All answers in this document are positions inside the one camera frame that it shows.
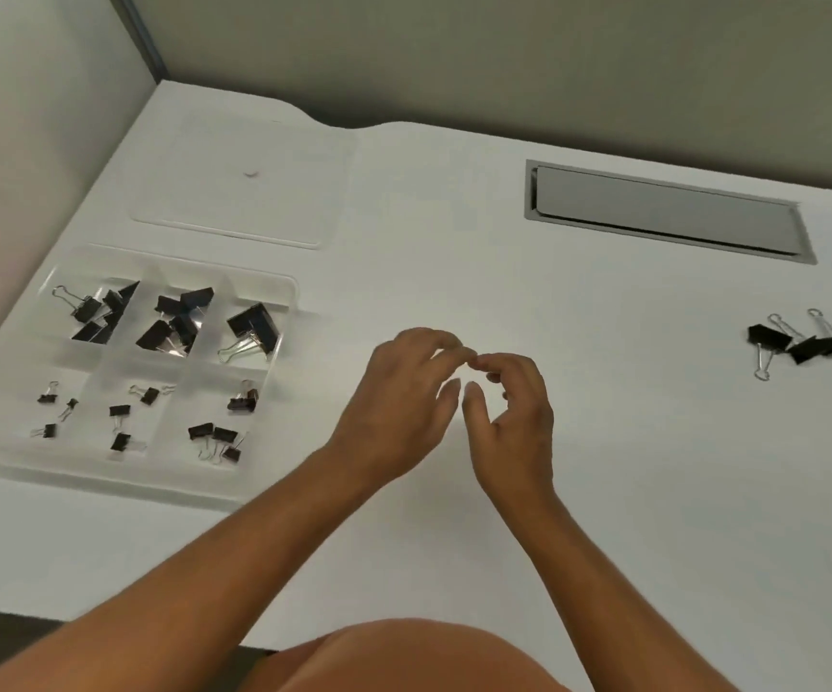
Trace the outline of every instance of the white desk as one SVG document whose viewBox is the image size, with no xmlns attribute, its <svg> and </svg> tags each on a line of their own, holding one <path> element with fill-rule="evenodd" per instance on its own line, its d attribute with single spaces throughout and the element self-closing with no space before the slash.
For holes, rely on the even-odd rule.
<svg viewBox="0 0 832 692">
<path fill-rule="evenodd" d="M 373 345 L 404 327 L 529 354 L 557 415 L 560 494 L 637 587 L 737 685 L 832 689 L 832 360 L 777 359 L 760 383 L 743 340 L 772 312 L 809 325 L 816 306 L 832 320 L 832 192 L 387 124 L 358 132 L 345 210 L 320 251 L 134 223 L 131 198 L 193 111 L 310 122 L 271 99 L 163 84 L 1 335 L 79 243 L 294 276 L 301 314 L 270 386 L 260 487 L 325 440 Z M 526 159 L 796 200 L 820 264 L 525 220 Z M 0 479 L 0 611 L 75 617 L 220 517 Z M 472 478 L 459 418 L 246 642 L 279 648 L 401 616 L 490 629 L 590 688 Z"/>
</svg>

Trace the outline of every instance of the skin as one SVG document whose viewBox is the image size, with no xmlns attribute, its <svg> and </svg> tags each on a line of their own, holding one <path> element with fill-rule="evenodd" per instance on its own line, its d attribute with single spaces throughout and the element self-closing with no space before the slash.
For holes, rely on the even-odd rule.
<svg viewBox="0 0 832 692">
<path fill-rule="evenodd" d="M 547 586 L 597 692 L 733 690 L 563 507 L 552 485 L 553 412 L 534 362 L 478 356 L 451 333 L 414 328 L 374 350 L 323 448 L 125 591 L 3 664 L 0 692 L 201 689 L 320 544 L 442 441 L 460 393 L 448 379 L 464 363 L 502 383 L 508 399 L 490 421 L 482 390 L 467 385 L 474 471 Z"/>
</svg>

